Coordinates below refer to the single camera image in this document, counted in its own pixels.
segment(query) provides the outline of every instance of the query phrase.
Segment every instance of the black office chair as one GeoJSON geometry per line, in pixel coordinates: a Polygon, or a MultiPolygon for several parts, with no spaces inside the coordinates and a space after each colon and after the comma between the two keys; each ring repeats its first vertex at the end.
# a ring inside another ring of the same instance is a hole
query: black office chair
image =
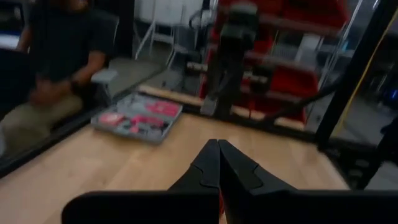
{"type": "MultiPolygon", "coordinates": [[[[103,38],[106,38],[107,41],[112,42],[114,45],[114,40],[119,25],[119,18],[108,12],[98,9],[95,9],[95,14],[100,19],[102,26],[106,27],[105,30],[109,31],[103,34],[105,35],[103,38]]],[[[69,122],[73,122],[74,120],[78,119],[80,116],[84,116],[85,114],[89,113],[90,111],[92,111],[97,107],[100,106],[105,107],[112,103],[111,100],[112,97],[109,94],[108,85],[110,81],[118,75],[116,71],[108,69],[109,63],[112,58],[113,55],[108,55],[106,63],[104,65],[104,69],[93,75],[91,79],[91,85],[89,87],[91,94],[89,94],[89,97],[83,99],[83,109],[77,114],[74,114],[57,122],[52,128],[53,131],[62,128],[69,122]]]]}

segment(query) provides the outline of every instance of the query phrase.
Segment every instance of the wooden tabletop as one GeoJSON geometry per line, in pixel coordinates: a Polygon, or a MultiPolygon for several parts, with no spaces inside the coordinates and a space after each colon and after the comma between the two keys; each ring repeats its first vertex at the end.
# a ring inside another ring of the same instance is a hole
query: wooden tabletop
{"type": "Polygon", "coordinates": [[[298,189],[347,189],[312,144],[183,114],[159,146],[79,130],[0,180],[0,223],[60,223],[63,206],[92,190],[168,189],[214,138],[298,189]]]}

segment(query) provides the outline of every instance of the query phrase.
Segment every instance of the person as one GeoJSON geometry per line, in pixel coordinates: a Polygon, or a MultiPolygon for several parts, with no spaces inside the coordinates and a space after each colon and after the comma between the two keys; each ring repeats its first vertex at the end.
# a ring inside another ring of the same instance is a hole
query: person
{"type": "Polygon", "coordinates": [[[35,1],[17,50],[29,52],[36,82],[27,102],[0,122],[6,155],[43,141],[82,109],[91,77],[113,50],[105,32],[86,0],[35,1]]]}

